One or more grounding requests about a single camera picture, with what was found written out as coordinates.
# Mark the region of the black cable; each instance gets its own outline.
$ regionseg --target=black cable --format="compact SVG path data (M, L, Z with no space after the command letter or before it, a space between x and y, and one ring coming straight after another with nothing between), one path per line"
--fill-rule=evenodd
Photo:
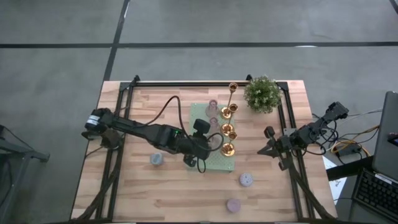
M200 168L199 168L199 160L203 161L203 170L200 170ZM197 158L197 168L198 168L199 173L201 173L201 174L206 172L206 161L204 161L203 159Z
M134 128L141 128L141 127L144 127L144 126L148 126L148 125L150 125L151 123L153 123L154 121L156 121L156 120L161 116L161 114L163 113L163 111L166 109L167 105L168 105L168 104L172 101L172 99L174 99L174 98L177 99L177 103L178 103L178 120L180 121L180 125L181 125L182 132L183 132L184 135L187 137L187 139L188 139L193 145L195 145L196 143L195 143L195 142L192 140L192 138L189 136L189 134L188 134L187 131L185 130L184 125L183 125L183 123L182 123L182 117L181 117L181 101L180 101L180 98L179 98L178 96L172 96L169 100L167 100L166 104L163 106L163 108L161 109L161 111L159 112L159 114L156 115L156 117L155 117L154 119L152 119L151 121L149 121L149 122L147 122L147 123L145 123L145 124L143 124L143 125L136 126L136 127L134 127ZM222 141L221 141L221 142L224 142L224 136L223 136L222 134L220 134L220 136L221 136L221 138L222 138ZM206 148L202 147L202 146L199 145L199 144L197 144L197 146L198 146L199 148L201 148L202 150L206 150L206 151L215 151L215 150L220 149L220 148L222 147L222 144L220 144L220 146L217 147L217 148L215 148L215 149L206 149Z
M0 203L0 208L2 207L2 205L4 204L4 202L6 201L6 199L7 199L8 195L9 195L9 193L10 193L11 189L12 189L12 172L11 172L11 163L10 163L10 161L9 161L9 159L8 159L8 158L7 158L7 160L6 160L6 163L7 163L7 165L8 165L8 175L9 175L9 177L10 177L10 186L9 186L9 188L8 188L7 192L6 192L6 195L5 195L5 196L4 196L4 198L1 200L1 203Z
M368 113L365 113L365 114L373 114L373 113L380 113L380 112L382 112L382 110L372 111L372 112L368 112ZM347 115L347 116L359 116L359 115L362 115L362 114L351 114L351 115Z
M316 118L320 118L318 115L316 115L315 113L312 113L312 116L316 117Z
M356 152L356 153L358 153L358 154L359 154L359 156L361 156L361 159L363 159L363 157L362 157L362 154L361 154L360 152Z
M16 139L18 139L18 141L22 142L25 146L29 147L31 150L35 151L35 149L30 146L29 144L27 144L24 140L22 140L21 138L19 138L18 136L16 136L9 128L3 126L5 130L7 130L10 134L12 134L12 136Z
M375 129L373 129L372 131L368 131L368 132L360 132L360 133L347 133L347 134L344 134L344 135L342 135L340 138L343 138L343 137L345 137L345 136L347 136L347 135L368 134L368 133L371 133L371 132L373 132L374 130L378 130L378 129L379 129L379 127L378 127L378 128L375 128Z
M124 110L124 109L126 109L126 108L127 108L127 106L122 107L122 108L120 108L119 110L115 110L115 111L114 111L114 114L119 115L120 111L122 111L122 110Z
M294 152L297 151L297 150L303 150L303 151L304 151L304 153L301 155L302 157L307 153L307 148L306 148L306 150L301 149L301 148L293 148L293 150L292 150L292 155L293 155L294 157L296 157L296 158L297 158L297 155L296 155Z
M362 148L361 148L362 149ZM369 157L369 155L365 152L365 156L366 156L366 158L368 158Z
M207 137L207 141L209 141L210 138L212 138L213 136L216 136L217 134L221 136L222 141L221 141L221 143L220 143L220 145L219 145L218 147L216 147L215 149L210 149L210 150L209 150L210 152L219 150L219 149L223 146L223 144L224 144L224 136L222 136L220 133L214 133L214 134L208 136L208 137Z
M98 150L100 150L100 149L102 149L102 148L104 148L104 146L101 146L101 147L95 149L94 151L89 152L89 153L85 156L85 159L86 159L89 155L91 155L92 153L94 153L94 152L96 152L96 151L98 151Z
M352 200L352 198L344 198L344 197L341 197L341 198L338 198L338 199L334 199L333 201L335 202L335 201L340 200L340 199Z
M311 139L311 141L313 141L315 144L319 145L321 151L321 153L315 153L315 152L310 152L307 150L307 148L303 149L304 151L308 152L309 154L313 154L313 155L317 155L317 156L322 156L326 154L326 148L323 146L323 144L320 144L318 141L314 140L313 138L311 138L311 133L308 135L308 137Z
M360 141L360 142L357 142L357 143L359 144L359 143L364 143L364 142L370 141L372 138L375 137L375 135L376 135L376 133L377 133L378 131L379 131L379 128L376 129L376 131L373 133L372 137L370 137L369 139L367 139L367 140L365 140L365 141Z
M334 128L329 128L328 126L321 128L320 133L321 133L322 138L325 140L325 142L324 142L323 144L325 144L326 142L335 142L335 141L338 139L337 122L334 121L334 120L333 120L333 122L334 122L334 124L335 124L335 127L334 127ZM327 129L327 130L332 131L331 134L330 134L330 136L328 137L328 139L326 139L325 135L322 133L322 129Z
M362 157L362 154L360 153L360 152L356 152L356 153L358 153L359 154L359 156L361 156L361 158L360 159L363 159L363 157ZM343 165L345 165L345 163L340 159L340 156L339 155L337 155L336 154L336 156L337 156L337 159L343 164Z

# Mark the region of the cable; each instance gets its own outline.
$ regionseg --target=cable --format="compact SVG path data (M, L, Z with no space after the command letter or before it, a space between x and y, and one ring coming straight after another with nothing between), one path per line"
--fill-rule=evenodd
M376 109L376 110L371 110L371 111L368 111L368 112L365 112L365 113L361 113L361 114L359 114L359 115L353 116L352 118L347 119L347 120L341 122L339 125L342 125L342 124L344 124L344 123L346 123L346 122L348 122L348 121L351 121L352 119L358 118L358 117L360 117L360 116L363 116L363 115L366 115L366 114L371 114L371 113L377 113L377 112L381 112L381 111L382 111L382 108L379 108L379 109Z
M204 148L204 147L202 147L201 145L196 144L196 143L192 140L192 138L189 136L189 134L188 134L187 131L185 130L184 125L183 125L183 123L182 123L182 117L181 117L181 101L180 101L180 98L179 98L178 96L172 96L169 100L167 100L166 104L163 106L163 108L161 109L161 111L159 112L159 114L156 115L156 117L155 117L154 119L152 119L151 121L149 121L149 122L147 122L147 123L145 123L145 124L143 124L143 125L136 126L136 127L134 127L134 128L141 128L141 127L144 127L144 126L148 126L148 125L150 125L151 123L153 123L154 121L156 121L156 120L161 116L161 114L163 113L163 111L166 109L167 105L168 105L168 104L172 101L172 99L174 99L174 98L177 99L177 103L178 103L178 120L180 121L180 125L181 125L182 132L183 132L184 135L187 137L187 139L188 139L193 145L197 145L197 146L198 146L199 148L201 148L202 150L206 150L206 151L216 151L216 150L220 149L220 148L222 147L223 143L224 143L224 136L223 136L222 134L220 134L220 133L218 133L218 134L221 136L221 144L220 144L219 147L217 147L217 148L215 148L215 149L207 149L207 148Z
M307 148L305 148L305 150L304 150L304 149L301 149L301 148L299 148L299 147L293 148L293 150L292 150L292 155L293 155L294 157L296 157L296 158L297 158L297 155L294 154L294 152L297 151L297 150L303 150L303 151L304 151L304 153L303 153L301 156L304 156L304 155L307 153Z
M340 200L340 199L352 200L352 198L343 198L343 197L341 197L341 198L338 198L338 199L334 199L333 201L335 202L335 201Z
M312 116L314 116L314 117L316 117L316 118L318 118L318 119L321 119L321 117L319 117L318 115L316 115L315 113L312 113ZM329 128L328 127L328 125L326 125L326 127L323 127L323 124L326 122L326 120L323 120L322 121L322 124L320 125L320 134L321 134L321 136L322 136L322 138L325 140L325 142L323 142L323 143L319 143L319 142L317 142L317 141L314 141L314 139L312 139L311 138L311 136L309 136L309 138L313 141L313 142L315 142L315 144L318 144L320 147L321 147L321 150L323 150L323 152L321 153L321 154L317 154L317 153L312 153L312 154L315 154L315 155L324 155L324 154L326 154L326 151L329 151L332 147L330 147L330 145L329 145L329 148L328 149L326 149L325 147L324 147L324 145L327 143L327 142L330 142L330 144L332 144L333 143L333 145L335 145L336 143L337 143L337 139L339 138L339 134L338 134L338 131L337 131L337 122L336 121L334 121L333 120L333 122L334 122L334 124L335 124L335 126L334 126L334 128ZM325 134L322 132L322 130L323 129L326 129L326 130L329 130L329 131L331 131L331 134L330 134L330 136L325 136Z
M198 168L198 172L199 173L204 173L204 172L206 172L206 161L204 161L203 159L202 159L202 161L203 161L203 170L200 170L200 168L199 168L199 158L197 158L197 168Z
M360 153L360 152L356 152L356 153L358 153L359 154L359 156L361 156L361 158L360 159L362 159L363 157L362 157L362 154ZM339 155L336 155L337 156L337 159L343 164L343 165L345 165L345 163L341 160L341 158L340 158L340 156Z
M10 163L10 160L9 160L8 158L7 158L7 160L6 160L6 163L7 163L7 165L8 165L8 175L9 175L9 177L10 177L10 186L9 186L7 192L6 192L6 195L5 195L4 198L1 200L0 208L2 207L2 205L4 204L4 202L6 201L8 195L9 195L11 189L12 189L12 185L13 185L13 183L12 183L11 163Z
M311 139L311 141L313 141L315 144L317 144L317 145L319 145L319 147L320 147L320 149L321 149L321 151L323 151L323 152L321 152L321 153L315 153L315 152L310 152L310 151L308 151L307 150L307 148L305 148L305 149L302 149L302 150L304 150L305 152L308 152L309 154L313 154L313 155L317 155L317 156L322 156L322 155L325 155L326 154L326 148L323 146L327 141L325 141L324 143L319 143L316 139L313 139L312 137L311 137L311 134L313 134L313 133L315 133L313 130L311 130L311 132L309 132L309 134L308 134L308 138L309 139Z
M214 133L214 134L208 136L207 141L209 141L210 138L212 138L213 136L216 136L217 134L220 135L223 140L220 142L220 145L218 147L216 147L215 149L210 149L209 150L210 152L219 150L224 144L224 136L222 136L220 133Z
M328 148L326 151L330 151L331 149L333 149L333 148L336 146L337 142L338 142L338 136L336 136L336 141L331 142L331 143L329 144L329 148Z
M12 136L16 139L18 139L18 141L22 142L25 146L29 147L31 150L35 151L35 149L30 146L29 144L27 144L24 140L22 140L21 138L19 138L18 136L16 136L9 128L3 126L5 130L7 130L10 134L12 134Z
M357 152L359 154L359 156L361 156L361 159L363 159L362 154L360 152Z
M366 114L373 114L373 113L378 113L378 112L382 112L382 110L372 111L372 112L368 112ZM361 115L361 114L351 114L351 115L348 115L348 116L358 116L358 115Z
M124 110L124 109L126 109L126 108L127 108L127 106L122 107L122 108L120 108L120 109L118 109L118 110L115 110L115 111L113 112L113 114L119 115L120 111L122 111L122 110Z
M98 151L98 150L100 150L100 149L102 149L102 148L104 148L104 146L101 146L101 147L95 149L94 151L89 152L89 153L85 156L85 159L86 159L89 155L91 155L92 153L94 153L94 152L96 152L96 151Z
M337 141L339 141L340 139L344 139L344 141L339 141L339 143L334 144L334 145L331 147L331 152L332 152L332 153L336 153L337 151L340 151L340 150L345 149L345 148L346 148L347 146L349 146L350 144L358 144L358 145L360 145L360 143L364 143L364 142L370 141L370 140L376 135L376 133L378 132L379 127L380 127L380 126L377 125L377 126L371 127L371 128L369 128L369 129L367 129L367 130L365 130L365 131L363 131L363 132L360 132L360 133L349 133L349 134L343 135L342 137L340 137L339 139L337 139ZM356 141L354 141L354 140L355 140L357 137L359 137L360 135L370 133L370 132L372 132L372 131L374 131L374 130L376 130L376 131L374 132L374 134L373 134L369 139L367 139L367 140L365 140L365 141L361 141L361 142L356 142ZM344 136L352 135L352 134L355 134L355 137L353 137L352 139L345 139L345 138L344 138ZM346 144L346 145L343 146L341 149L337 150L336 147L337 147L337 145L339 145L339 144ZM366 150L364 147L362 147L362 145L360 145L360 146L361 146L361 149L363 149L363 151L366 153L366 156L367 156L367 157L370 156L369 151Z

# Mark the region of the white paper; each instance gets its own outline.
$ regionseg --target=white paper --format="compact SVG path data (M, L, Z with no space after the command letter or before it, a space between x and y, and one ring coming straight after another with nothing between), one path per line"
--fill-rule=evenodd
M323 158L323 163L325 165L325 169L336 167L336 164L332 163L332 161L328 160L325 156L322 156L322 158ZM329 181L331 194L333 196L333 199L335 200L335 205L337 204L336 199L340 197L341 191L343 190L346 179L347 177L340 178L338 180Z

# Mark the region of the gold candlestick holder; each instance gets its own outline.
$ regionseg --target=gold candlestick holder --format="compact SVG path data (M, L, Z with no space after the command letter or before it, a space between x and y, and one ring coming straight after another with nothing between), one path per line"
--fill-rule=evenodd
M226 107L223 107L220 111L220 115L223 119L229 119L231 117L231 112L229 110L229 104L231 103L232 99L232 94L238 89L238 84L237 83L230 83L229 84L229 92L231 93L229 95L229 100L228 104Z
M235 146L231 143L233 140L235 140L238 135L236 132L231 131L228 135L229 137L229 143L224 143L223 147L221 148L221 153L224 156L233 156L235 154Z
M237 112L238 106L237 106L236 104L233 103L233 104L231 104L231 105L229 106L228 110L229 110L229 113L230 113L230 115L231 115L231 116L229 116L228 124L223 124L223 125L221 126L221 130L220 130L221 133L223 133L225 136L228 136L228 134L229 134L231 131L234 131L234 130L235 130L234 126L231 124L231 120L232 120L233 114L234 114L235 112Z

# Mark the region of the green placemat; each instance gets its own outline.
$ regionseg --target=green placemat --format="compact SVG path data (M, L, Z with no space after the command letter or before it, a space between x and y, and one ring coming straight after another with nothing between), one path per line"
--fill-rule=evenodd
M193 128L193 124L196 119L202 119L207 122L210 122L210 118L206 115L206 108L208 103L192 103L191 104L191 112L190 112L190 133L194 133L196 130ZM221 110L226 105L218 105L218 108ZM220 114L216 117L218 119L218 123L220 126L223 124L228 124L228 120L221 118ZM235 125L235 120L232 117L231 124ZM229 142L228 137L224 137L224 142ZM202 161L199 161L199 168L201 170L204 169ZM207 170L217 170L217 171L234 171L235 170L235 156L226 157L222 155L220 150L211 152L209 158L206 160L206 169Z

